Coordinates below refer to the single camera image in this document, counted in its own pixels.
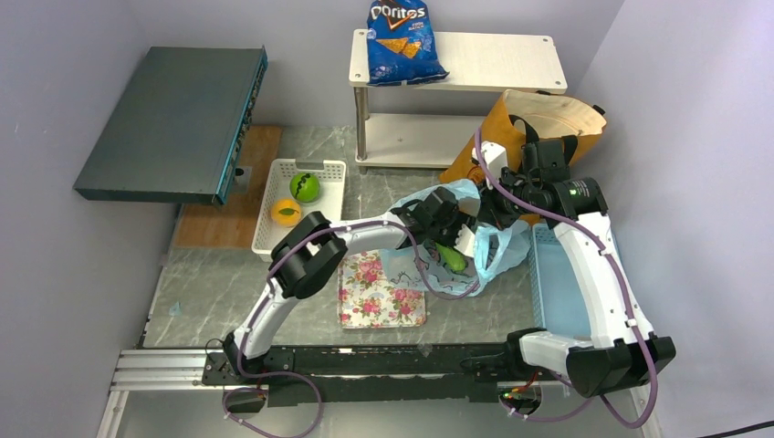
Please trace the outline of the green round fruit toy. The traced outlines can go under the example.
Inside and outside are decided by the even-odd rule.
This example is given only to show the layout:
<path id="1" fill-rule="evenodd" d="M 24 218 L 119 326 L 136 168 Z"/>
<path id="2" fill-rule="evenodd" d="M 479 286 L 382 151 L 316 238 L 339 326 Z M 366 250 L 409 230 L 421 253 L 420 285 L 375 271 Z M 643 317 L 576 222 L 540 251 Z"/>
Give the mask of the green round fruit toy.
<path id="1" fill-rule="evenodd" d="M 290 194 L 300 203 L 315 202 L 320 195 L 320 182 L 316 174 L 299 172 L 289 183 Z"/>

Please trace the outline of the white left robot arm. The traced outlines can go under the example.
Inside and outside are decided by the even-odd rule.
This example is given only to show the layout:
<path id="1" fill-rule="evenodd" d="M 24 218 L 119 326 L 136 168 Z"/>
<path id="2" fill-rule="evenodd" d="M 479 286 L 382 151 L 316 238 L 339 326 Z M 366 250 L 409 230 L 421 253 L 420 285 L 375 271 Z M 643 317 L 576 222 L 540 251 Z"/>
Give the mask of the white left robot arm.
<path id="1" fill-rule="evenodd" d="M 454 248 L 475 222 L 444 187 L 374 217 L 334 223 L 320 211 L 307 214 L 274 247 L 260 298 L 246 320 L 225 337 L 226 371 L 238 382 L 254 381 L 290 312 L 299 301 L 320 292 L 345 257 L 418 248 L 425 242 Z"/>

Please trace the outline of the green cucumber toy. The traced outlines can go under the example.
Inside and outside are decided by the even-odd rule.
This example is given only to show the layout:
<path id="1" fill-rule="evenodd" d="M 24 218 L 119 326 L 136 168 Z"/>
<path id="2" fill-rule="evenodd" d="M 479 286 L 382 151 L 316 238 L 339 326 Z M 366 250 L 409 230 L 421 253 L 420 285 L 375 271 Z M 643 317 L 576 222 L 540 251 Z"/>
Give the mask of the green cucumber toy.
<path id="1" fill-rule="evenodd" d="M 440 257 L 442 266 L 454 273 L 462 274 L 467 269 L 465 257 L 454 248 L 435 243 L 436 252 Z"/>

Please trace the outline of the brown Trader Joe's tote bag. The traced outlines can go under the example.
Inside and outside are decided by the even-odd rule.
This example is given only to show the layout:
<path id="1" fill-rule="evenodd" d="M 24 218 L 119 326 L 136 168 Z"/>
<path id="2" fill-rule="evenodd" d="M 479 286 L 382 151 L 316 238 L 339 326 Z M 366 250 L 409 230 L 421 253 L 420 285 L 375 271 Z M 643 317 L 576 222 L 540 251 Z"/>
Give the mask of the brown Trader Joe's tote bag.
<path id="1" fill-rule="evenodd" d="M 522 146 L 528 142 L 527 127 L 542 140 L 575 136 L 578 144 L 570 158 L 570 165 L 574 165 L 594 148 L 606 124 L 599 108 L 579 99 L 509 89 L 481 122 L 481 141 L 503 146 L 508 167 L 516 171 L 521 164 Z"/>

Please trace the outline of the light blue cartoon plastic bag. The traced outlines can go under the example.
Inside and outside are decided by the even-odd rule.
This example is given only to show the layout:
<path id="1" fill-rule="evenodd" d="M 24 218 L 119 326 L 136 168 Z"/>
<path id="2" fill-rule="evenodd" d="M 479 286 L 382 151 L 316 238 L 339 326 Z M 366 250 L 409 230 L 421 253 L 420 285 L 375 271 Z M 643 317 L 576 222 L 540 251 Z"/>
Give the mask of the light blue cartoon plastic bag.
<path id="1" fill-rule="evenodd" d="M 440 262 L 435 243 L 418 243 L 419 231 L 413 212 L 430 214 L 466 214 L 466 224 L 476 224 L 476 251 L 473 258 L 465 257 L 467 269 L 462 274 L 446 270 Z M 442 293 L 457 297 L 474 296 L 497 275 L 519 265 L 528 254 L 528 224 L 517 220 L 509 228 L 498 230 L 480 222 L 480 192 L 469 180 L 458 180 L 423 189 L 402 198 L 389 212 L 402 223 L 397 245 L 387 245 L 380 251 L 384 273 L 395 285 L 419 291 Z"/>

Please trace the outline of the orange peach toy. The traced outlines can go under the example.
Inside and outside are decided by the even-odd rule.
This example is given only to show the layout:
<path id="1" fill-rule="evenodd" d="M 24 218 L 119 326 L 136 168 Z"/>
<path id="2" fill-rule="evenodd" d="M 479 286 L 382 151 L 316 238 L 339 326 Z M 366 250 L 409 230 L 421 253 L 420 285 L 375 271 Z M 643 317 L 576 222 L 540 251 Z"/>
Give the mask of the orange peach toy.
<path id="1" fill-rule="evenodd" d="M 302 219 L 302 209 L 295 199 L 281 198 L 272 204 L 270 217 L 278 226 L 294 227 Z"/>

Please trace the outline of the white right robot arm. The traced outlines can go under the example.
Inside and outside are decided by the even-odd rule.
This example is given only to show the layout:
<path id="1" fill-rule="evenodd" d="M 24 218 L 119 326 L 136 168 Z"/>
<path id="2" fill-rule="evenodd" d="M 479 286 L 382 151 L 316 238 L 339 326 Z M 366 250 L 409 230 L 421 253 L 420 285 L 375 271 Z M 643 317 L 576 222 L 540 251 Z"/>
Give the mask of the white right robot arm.
<path id="1" fill-rule="evenodd" d="M 642 386 L 656 396 L 658 374 L 675 358 L 675 344 L 656 335 L 632 292 L 600 185 L 570 176 L 559 140 L 525 145 L 520 172 L 508 168 L 497 143 L 477 142 L 474 155 L 495 192 L 497 212 L 545 220 L 569 259 L 591 329 L 585 342 L 545 328 L 521 330 L 502 357 L 507 374 L 524 379 L 536 368 L 550 370 L 584 398 Z"/>

